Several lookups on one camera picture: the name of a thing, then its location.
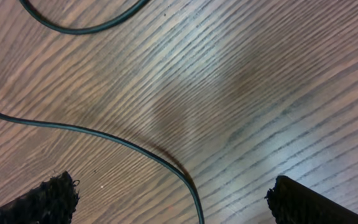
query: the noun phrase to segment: black cable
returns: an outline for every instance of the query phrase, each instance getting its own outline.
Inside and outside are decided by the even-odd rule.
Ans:
[[[46,127],[46,128],[66,129],[70,131],[77,131],[80,133],[91,134],[93,136],[105,138],[110,141],[116,142],[118,144],[122,144],[123,146],[127,146],[135,151],[140,152],[141,154],[149,157],[155,162],[158,162],[159,164],[163,165],[165,168],[176,174],[179,177],[179,179],[181,179],[186,184],[186,186],[189,188],[191,196],[193,196],[193,200],[197,209],[198,221],[200,224],[204,224],[203,209],[201,207],[201,201],[200,201],[200,197],[198,196],[197,189],[194,186],[192,186],[191,182],[176,167],[174,167],[173,165],[171,165],[169,162],[165,161],[161,157],[153,154],[152,152],[149,152],[148,150],[140,146],[137,146],[134,143],[126,141],[125,139],[119,138],[117,136],[113,136],[111,134],[103,133],[101,131],[92,130],[89,128],[79,127],[70,124],[60,124],[60,123],[52,123],[46,121],[33,121],[33,120],[22,119],[22,118],[14,118],[8,115],[4,115],[2,113],[0,113],[0,119],[17,124],[26,124],[30,126],[38,126],[38,127]]]
[[[22,3],[24,9],[26,9],[27,12],[29,12],[30,15],[34,17],[34,19],[37,19],[40,23],[47,26],[48,28],[51,28],[63,34],[83,35],[94,34],[125,22],[127,19],[137,13],[143,6],[145,6],[149,1],[150,0],[138,0],[138,2],[135,3],[132,7],[130,7],[128,10],[123,12],[121,15],[115,17],[114,19],[111,19],[110,21],[107,21],[97,26],[80,29],[66,28],[50,22],[46,17],[41,15],[41,13],[37,11],[37,9],[33,5],[31,5],[29,0],[20,0],[20,3]]]

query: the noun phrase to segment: wooden floor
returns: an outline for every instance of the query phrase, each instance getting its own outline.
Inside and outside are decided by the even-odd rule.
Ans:
[[[84,27],[135,0],[32,2]],[[175,158],[206,223],[274,223],[264,196],[278,174],[358,213],[358,0],[152,0],[82,36],[0,0],[0,111]],[[64,170],[81,180],[73,223],[197,223],[188,189],[150,159],[0,121],[0,206]]]

